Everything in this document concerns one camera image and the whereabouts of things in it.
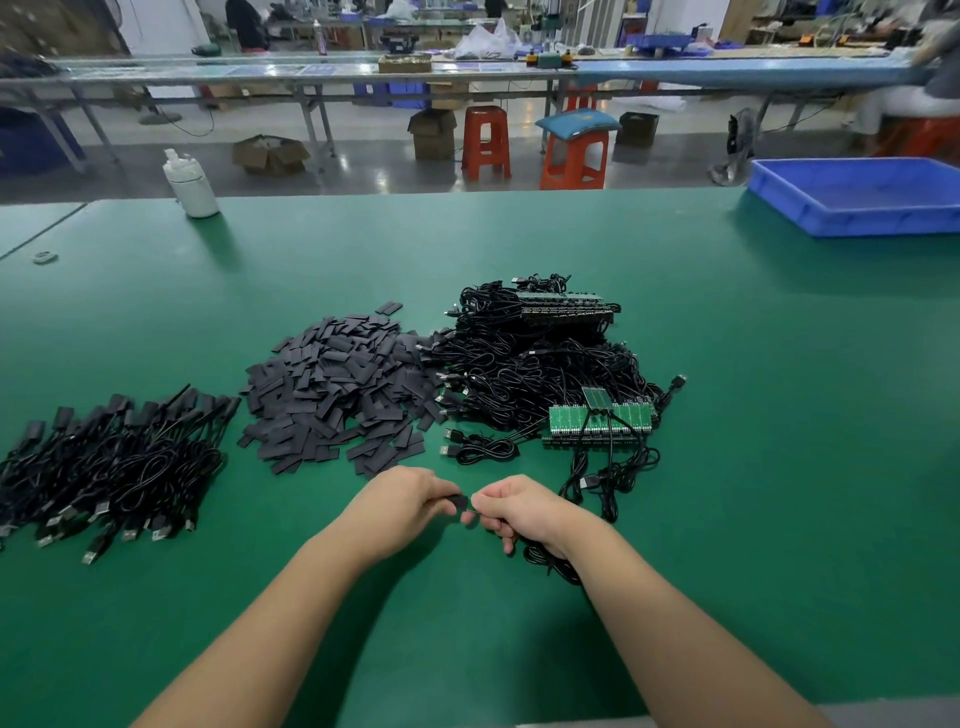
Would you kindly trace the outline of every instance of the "table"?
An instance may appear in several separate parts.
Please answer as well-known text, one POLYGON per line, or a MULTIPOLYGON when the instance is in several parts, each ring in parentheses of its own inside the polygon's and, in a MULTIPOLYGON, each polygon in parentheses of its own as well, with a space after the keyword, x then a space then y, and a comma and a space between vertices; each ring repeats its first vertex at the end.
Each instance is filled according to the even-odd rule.
MULTIPOLYGON (((83 109, 94 131, 104 143, 105 148, 119 161, 106 133, 93 113, 92 105, 113 104, 110 100, 94 102, 86 98, 85 92, 93 86, 177 86, 209 85, 224 83, 272 82, 286 85, 292 95, 277 96, 267 101, 293 101, 300 104, 303 120, 307 127, 311 151, 319 163, 322 155, 317 133, 313 125, 311 112, 320 110, 324 125, 326 145, 332 157, 336 156, 333 134, 326 114, 326 103, 353 101, 352 94, 324 94, 324 85, 377 84, 389 82, 415 83, 471 83, 481 81, 525 82, 542 81, 546 90, 495 91, 483 94, 487 98, 545 97, 544 115, 552 109, 564 107, 567 87, 575 85, 595 85, 605 81, 657 81, 672 84, 697 86, 692 91, 654 91, 653 93, 713 93, 718 90, 745 91, 762 93, 766 101, 760 110, 762 117, 775 94, 799 94, 802 97, 825 92, 844 90, 864 90, 886 85, 918 84, 929 79, 932 71, 928 67, 913 68, 901 56, 877 58, 797 58, 797 59, 679 59, 666 61, 618 60, 584 61, 576 69, 527 68, 522 62, 473 62, 473 61, 435 61, 430 73, 380 73, 376 62, 279 62, 270 59, 260 63, 222 63, 197 62, 180 65, 156 65, 149 63, 142 67, 118 67, 112 63, 104 66, 79 65, 68 72, 43 79, 0 79, 0 95, 11 96, 18 105, 35 109, 43 118, 47 128, 63 149, 73 166, 83 172, 84 164, 77 159, 66 144, 51 118, 51 102, 42 101, 37 95, 39 89, 62 89, 69 91, 76 105, 83 109)), ((638 89, 618 89, 595 92, 600 98, 613 96, 637 96, 650 92, 638 89)), ((444 94, 445 99, 469 97, 470 94, 444 94)), ((431 93, 422 97, 432 98, 431 93)), ((417 99, 416 94, 401 98, 417 99)), ((164 106, 170 104, 206 103, 203 99, 166 99, 164 106)), ((56 102, 54 107, 63 106, 56 102)), ((803 109, 798 104, 790 127, 796 125, 803 109)), ((546 132, 543 134, 541 148, 545 148, 546 132)))
POLYGON ((50 203, 49 205, 0 206, 0 260, 32 238, 48 231, 84 203, 50 203))
MULTIPOLYGON (((630 542, 813 701, 960 690, 960 237, 815 241, 732 188, 221 202, 193 223, 172 200, 96 202, 0 262, 0 309, 17 312, 0 443, 114 392, 234 392, 327 314, 390 299, 429 331, 466 285, 573 273, 622 304, 609 336, 646 376, 689 377, 651 436, 661 465, 620 498, 630 542), (30 264, 39 246, 60 260, 30 264)), ((5 726, 52 706, 126 724, 363 485, 343 460, 274 477, 233 444, 249 420, 196 533, 117 544, 90 568, 86 537, 9 539, 5 726)), ((467 493, 517 471, 558 487, 568 468, 538 443, 463 468, 437 455, 439 428, 426 442, 410 464, 467 493)), ((289 724, 641 710, 579 590, 449 527, 351 594, 289 724)))

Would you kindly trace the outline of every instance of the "concrete floor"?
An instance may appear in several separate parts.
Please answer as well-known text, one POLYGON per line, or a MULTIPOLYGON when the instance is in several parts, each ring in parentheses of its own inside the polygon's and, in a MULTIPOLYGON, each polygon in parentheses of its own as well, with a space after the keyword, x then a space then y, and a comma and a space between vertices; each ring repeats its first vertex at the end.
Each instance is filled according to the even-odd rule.
MULTIPOLYGON (((501 84, 503 90, 507 85, 501 84)), ((496 90, 479 85, 474 90, 496 90)), ((331 88, 329 92, 347 92, 331 88)), ((747 106, 757 107, 753 97, 707 99, 689 97, 680 112, 660 112, 657 139, 650 150, 616 149, 611 145, 607 187, 674 187, 710 184, 707 167, 724 160, 727 119, 747 106)), ((328 105, 330 126, 338 155, 326 152, 319 160, 322 174, 311 171, 271 179, 246 174, 230 158, 231 145, 258 133, 272 133, 306 141, 300 107, 296 104, 247 105, 237 102, 213 112, 194 107, 176 107, 183 114, 177 126, 141 126, 132 109, 96 109, 98 119, 121 159, 114 163, 89 123, 78 109, 64 115, 89 158, 89 169, 79 175, 69 166, 34 177, 0 178, 4 203, 89 202, 99 199, 170 197, 163 177, 163 150, 175 147, 194 156, 203 165, 214 190, 221 196, 386 194, 500 189, 537 189, 543 156, 540 128, 542 99, 504 102, 511 135, 513 178, 503 180, 490 168, 482 170, 480 182, 465 182, 456 162, 417 161, 407 122, 410 109, 374 108, 339 103, 328 105)), ((601 109, 619 116, 626 110, 656 111, 639 99, 612 99, 601 109)), ((764 128, 786 125, 791 105, 770 108, 764 128)), ((464 112, 456 111, 455 131, 462 146, 464 112)), ((771 131, 757 148, 761 158, 846 156, 849 136, 841 131, 844 114, 811 105, 798 130, 771 131)), ((313 114, 323 137, 320 115, 313 114)))

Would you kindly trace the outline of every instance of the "small white object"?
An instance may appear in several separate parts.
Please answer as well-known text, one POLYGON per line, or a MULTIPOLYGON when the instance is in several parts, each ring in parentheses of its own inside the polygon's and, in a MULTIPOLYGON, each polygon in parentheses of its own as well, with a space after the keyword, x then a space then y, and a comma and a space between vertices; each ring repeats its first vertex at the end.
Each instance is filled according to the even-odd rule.
POLYGON ((54 260, 60 256, 56 253, 51 253, 50 251, 41 251, 34 255, 34 263, 37 265, 46 265, 47 263, 52 263, 54 260))
POLYGON ((167 161, 163 174, 190 217, 210 217, 220 212, 217 196, 204 174, 200 163, 192 157, 180 157, 173 149, 166 150, 167 161))

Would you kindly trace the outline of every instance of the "gray floor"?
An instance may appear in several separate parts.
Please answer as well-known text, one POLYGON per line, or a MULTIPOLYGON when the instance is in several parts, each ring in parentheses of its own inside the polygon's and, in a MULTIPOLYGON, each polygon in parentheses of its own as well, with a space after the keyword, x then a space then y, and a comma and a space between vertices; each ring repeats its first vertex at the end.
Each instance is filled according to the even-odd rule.
MULTIPOLYGON (((674 133, 659 135, 649 150, 614 148, 607 169, 607 187, 710 184, 706 170, 724 159, 725 139, 721 133, 674 133)), ((103 147, 87 147, 90 164, 85 175, 62 167, 34 177, 0 178, 0 200, 50 203, 171 197, 161 168, 166 146, 120 146, 117 149, 121 164, 115 164, 103 147)), ((503 180, 487 167, 481 171, 480 182, 464 182, 460 165, 454 161, 415 160, 409 138, 342 141, 337 144, 336 158, 321 160, 321 175, 306 172, 281 179, 246 174, 232 163, 231 146, 227 143, 179 144, 177 148, 200 161, 214 190, 223 197, 537 189, 543 165, 540 141, 530 136, 511 140, 511 179, 503 180)), ((849 137, 841 131, 768 133, 757 147, 760 158, 850 153, 849 137)))

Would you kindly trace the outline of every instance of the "cable bundle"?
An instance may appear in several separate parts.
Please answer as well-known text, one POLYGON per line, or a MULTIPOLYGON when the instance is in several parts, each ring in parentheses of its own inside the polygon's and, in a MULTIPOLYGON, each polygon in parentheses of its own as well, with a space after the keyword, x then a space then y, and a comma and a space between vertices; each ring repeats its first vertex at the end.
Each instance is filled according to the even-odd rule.
MULTIPOLYGON (((667 391, 647 381, 639 372, 636 357, 623 344, 607 341, 609 320, 598 320, 595 311, 599 297, 593 297, 594 308, 582 310, 578 316, 577 297, 586 300, 589 294, 567 294, 570 276, 554 274, 548 279, 531 276, 514 279, 514 288, 495 280, 465 288, 460 302, 447 315, 456 318, 456 328, 433 347, 431 355, 442 361, 448 373, 442 375, 451 390, 438 400, 450 415, 484 423, 500 430, 516 430, 509 438, 494 440, 483 435, 465 436, 457 430, 454 442, 444 454, 457 457, 464 465, 485 457, 511 459, 518 454, 516 442, 537 437, 547 423, 554 405, 584 405, 583 387, 602 387, 612 401, 649 402, 653 404, 655 424, 669 404, 673 393, 684 386, 682 376, 674 378, 667 391), (543 320, 524 315, 523 294, 541 293, 545 303, 556 299, 562 316, 543 320)), ((620 311, 617 304, 605 304, 609 312, 620 311)), ((583 491, 600 498, 601 516, 615 522, 618 516, 617 493, 629 493, 637 474, 660 461, 660 453, 647 447, 646 434, 637 432, 611 412, 611 430, 607 446, 607 466, 594 475, 587 475, 588 445, 584 443, 584 420, 570 464, 570 476, 560 489, 567 499, 581 503, 583 491), (634 437, 634 452, 625 461, 613 460, 612 422, 619 421, 634 437)), ((531 543, 524 549, 527 561, 547 564, 571 583, 572 568, 561 568, 558 560, 542 546, 531 543)))
POLYGON ((194 530, 206 490, 227 462, 219 447, 239 402, 188 384, 139 411, 123 395, 82 420, 61 407, 45 441, 45 423, 30 423, 0 463, 0 547, 30 523, 39 546, 98 523, 84 555, 92 564, 121 529, 124 541, 141 529, 152 530, 154 541, 194 530))

